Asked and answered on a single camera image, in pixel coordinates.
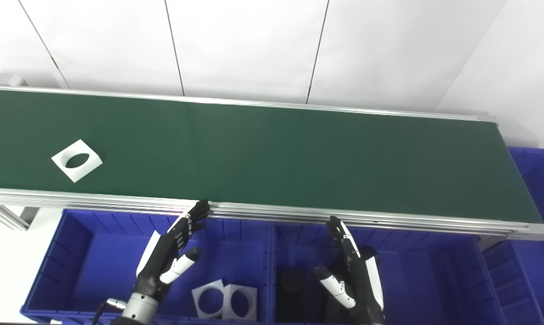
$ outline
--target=white finger segment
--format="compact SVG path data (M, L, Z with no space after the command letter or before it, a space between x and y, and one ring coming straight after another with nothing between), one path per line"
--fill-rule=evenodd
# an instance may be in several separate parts
M356 300L348 296L344 289L344 281L338 282L333 275L321 280L320 283L347 309L356 306Z

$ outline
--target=aluminum rail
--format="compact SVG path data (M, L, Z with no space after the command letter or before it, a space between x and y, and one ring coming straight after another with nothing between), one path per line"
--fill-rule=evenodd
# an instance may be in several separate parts
M45 208L177 215L192 203L191 200L169 198L0 189L0 204ZM320 224L333 214L351 226L358 227L453 232L498 236L503 239L544 240L544 224L229 202L211 202L210 205L212 205L212 216L220 218Z

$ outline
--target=aluminum frame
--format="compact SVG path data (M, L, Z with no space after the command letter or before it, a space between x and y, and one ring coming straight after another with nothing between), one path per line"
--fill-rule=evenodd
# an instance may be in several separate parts
M455 115L455 114L443 114L443 113L428 113L428 112L420 112L420 111L392 111L392 110L386 110L386 109L371 109L371 108L359 108L359 107L333 107L328 105L244 101L239 99L116 93L111 91L98 91L98 90L74 90L74 89L37 88L37 87L0 86L0 90L22 91L26 93L69 94L69 95L87 95L87 96L101 96L101 97L156 99L160 101L177 101L177 102L187 102L187 103L205 103L205 104L219 104L219 105L242 105L242 106L252 106L252 107L309 109L312 111L340 111L340 112L347 112L347 113L371 114L371 115L423 117L426 119L484 121L484 122L491 122L491 123L497 122L495 118L492 116Z
M191 200L170 198L0 189L0 204L44 208L179 215L193 203L194 201ZM453 232L485 237L497 236L502 239L544 240L544 224L540 223L230 202L211 202L210 205L212 206L211 215L220 218L322 224L329 216L335 215L350 226L357 227Z

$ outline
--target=white panel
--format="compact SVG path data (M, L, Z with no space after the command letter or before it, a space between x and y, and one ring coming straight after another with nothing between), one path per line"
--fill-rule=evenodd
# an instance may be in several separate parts
M0 0L0 72L29 86L67 88L17 0Z
M23 0L71 88L181 95L163 0Z
M169 0L186 95L304 103L325 0Z
M308 103L433 111L505 2L330 2Z
M9 230L0 223L0 322L33 322L19 310L31 290L61 213L61 209L39 209L28 231Z
M509 0L437 111L494 115L509 144L544 147L544 0Z

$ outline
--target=white plastic part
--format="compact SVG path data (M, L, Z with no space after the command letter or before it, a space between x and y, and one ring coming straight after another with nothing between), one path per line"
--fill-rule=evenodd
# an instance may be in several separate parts
M382 294L382 285L380 282L380 274L378 273L377 259L371 257L366 261L366 268L368 270L368 276L370 277L370 286L372 287L372 294L377 300L381 309L384 310L384 296Z
M320 283L336 298L338 302L346 309L350 309L356 306L356 300L348 296L346 289L344 288L344 281L338 282L333 275L328 276L324 280L320 280Z
M145 247L144 253L141 255L141 259L139 260L139 264L137 265L137 268L135 270L136 276L140 274L140 272L144 269L145 264L148 263L149 257L152 255L153 249L158 244L161 236L162 235L160 235L156 230L153 231L153 234L149 239L148 245Z
M69 159L83 153L88 154L89 157L82 165L75 168L65 167ZM61 150L61 152L51 157L51 160L53 160L57 167L59 167L59 169L61 169L61 171L63 171L65 175L67 175L67 177L69 177L74 183L82 179L85 175L92 172L93 169L96 169L103 163L95 151L87 146L81 139L77 140L64 150Z
M165 284L172 283L194 263L195 261L188 259L185 255L181 255L179 259L173 259L169 270L160 275L160 281Z
M220 308L220 310L218 310L217 312L215 312L215 313L205 313L205 312L202 312L202 310L200 309L200 297L204 292L206 292L206 290L210 290L210 289L220 290L220 292L222 292L222 294L223 294L224 293L224 283L222 282L222 279L216 280L216 281L211 282L211 283L208 283L205 286L195 288L195 289L193 289L191 291L191 294L194 297L195 310L197 311L199 318L208 319L208 318L214 318L214 317L222 316L222 314L223 314L224 305L226 304L226 294L224 294L224 303L222 304L222 308Z
M234 309L232 308L232 295L236 291L243 293L247 298L247 313L244 317L237 316L234 312ZM237 286L236 284L228 284L224 288L224 305L222 319L256 321L257 297L258 290L256 288Z

